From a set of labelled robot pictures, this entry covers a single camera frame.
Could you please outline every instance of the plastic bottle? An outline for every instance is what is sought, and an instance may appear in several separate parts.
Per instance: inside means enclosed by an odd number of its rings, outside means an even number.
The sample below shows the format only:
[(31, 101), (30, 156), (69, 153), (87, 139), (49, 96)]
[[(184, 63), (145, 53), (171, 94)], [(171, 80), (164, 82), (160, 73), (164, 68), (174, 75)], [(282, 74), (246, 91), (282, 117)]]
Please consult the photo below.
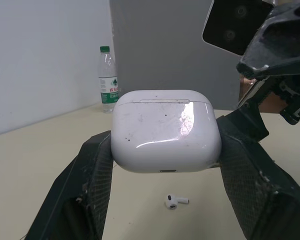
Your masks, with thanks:
[(100, 47), (100, 60), (99, 60), (99, 82), (101, 90), (101, 101), (104, 113), (112, 113), (118, 96), (118, 78), (115, 61), (110, 55), (109, 46)]

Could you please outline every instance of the white earbud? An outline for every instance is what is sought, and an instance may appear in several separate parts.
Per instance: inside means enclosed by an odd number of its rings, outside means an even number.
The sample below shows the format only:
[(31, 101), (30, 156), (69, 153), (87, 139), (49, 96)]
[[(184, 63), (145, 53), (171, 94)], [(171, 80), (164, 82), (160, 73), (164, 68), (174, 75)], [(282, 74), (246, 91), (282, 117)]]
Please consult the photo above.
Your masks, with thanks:
[(189, 199), (186, 197), (175, 197), (169, 194), (165, 197), (165, 205), (168, 209), (176, 209), (179, 204), (189, 204)]

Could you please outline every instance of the beige table surface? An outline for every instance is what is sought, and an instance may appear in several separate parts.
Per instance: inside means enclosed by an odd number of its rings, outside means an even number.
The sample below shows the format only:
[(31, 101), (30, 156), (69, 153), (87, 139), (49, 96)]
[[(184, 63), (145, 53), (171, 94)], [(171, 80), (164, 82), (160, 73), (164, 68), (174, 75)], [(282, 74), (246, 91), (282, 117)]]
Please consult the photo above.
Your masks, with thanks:
[[(228, 111), (216, 110), (219, 117)], [(261, 144), (300, 185), (300, 124), (263, 114)], [(111, 114), (92, 106), (0, 135), (0, 240), (28, 231), (52, 183), (92, 135), (111, 129)], [(175, 194), (190, 199), (164, 206)], [(103, 240), (244, 240), (220, 169), (137, 174), (114, 165)]]

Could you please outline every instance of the bottle cap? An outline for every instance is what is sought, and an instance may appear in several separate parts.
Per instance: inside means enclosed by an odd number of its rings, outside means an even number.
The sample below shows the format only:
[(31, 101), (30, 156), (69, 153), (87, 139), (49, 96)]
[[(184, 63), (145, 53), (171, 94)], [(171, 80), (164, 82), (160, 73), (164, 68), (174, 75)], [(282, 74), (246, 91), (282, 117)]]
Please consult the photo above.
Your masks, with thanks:
[(110, 53), (110, 47), (109, 46), (101, 46), (100, 52), (101, 53)]

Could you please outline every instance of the camera lens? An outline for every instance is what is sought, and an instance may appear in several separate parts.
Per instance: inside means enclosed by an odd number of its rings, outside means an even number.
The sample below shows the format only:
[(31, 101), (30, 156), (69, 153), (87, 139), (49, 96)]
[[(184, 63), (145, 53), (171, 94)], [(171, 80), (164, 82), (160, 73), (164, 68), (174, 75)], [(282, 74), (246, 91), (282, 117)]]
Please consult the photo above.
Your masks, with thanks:
[(232, 31), (232, 30), (227, 30), (227, 31), (225, 31), (223, 37), (228, 42), (229, 41), (233, 41), (235, 39), (235, 37), (236, 37), (236, 33), (234, 31)]
[(238, 6), (235, 8), (235, 16), (239, 19), (243, 19), (247, 15), (247, 8), (245, 6)]

